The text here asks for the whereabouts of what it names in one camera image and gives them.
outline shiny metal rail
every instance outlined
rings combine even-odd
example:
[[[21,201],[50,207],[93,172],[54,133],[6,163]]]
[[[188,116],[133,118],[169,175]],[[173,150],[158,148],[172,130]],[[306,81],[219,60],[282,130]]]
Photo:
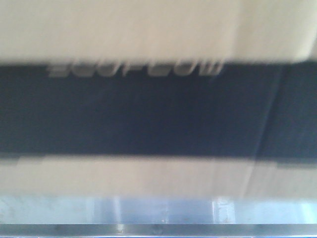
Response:
[[[317,237],[317,225],[0,225],[0,237]]]

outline metal edge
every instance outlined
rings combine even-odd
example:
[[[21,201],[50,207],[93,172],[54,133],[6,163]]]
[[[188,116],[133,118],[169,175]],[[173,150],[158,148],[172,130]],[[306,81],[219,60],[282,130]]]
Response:
[[[0,237],[317,237],[317,224],[287,225],[10,225]]]

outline beige cardboard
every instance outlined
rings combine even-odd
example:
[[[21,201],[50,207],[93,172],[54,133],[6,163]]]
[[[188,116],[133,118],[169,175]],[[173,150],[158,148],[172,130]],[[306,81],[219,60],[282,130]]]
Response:
[[[0,63],[307,60],[317,0],[0,0]]]
[[[0,162],[0,194],[317,199],[317,168],[243,158],[46,156]]]

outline metal surface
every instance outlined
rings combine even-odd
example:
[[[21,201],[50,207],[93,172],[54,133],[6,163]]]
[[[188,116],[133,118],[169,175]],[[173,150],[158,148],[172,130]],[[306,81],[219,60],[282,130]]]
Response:
[[[317,237],[317,203],[0,196],[5,237]]]
[[[0,225],[2,237],[317,237],[317,225]]]
[[[315,224],[316,201],[0,196],[0,224]]]

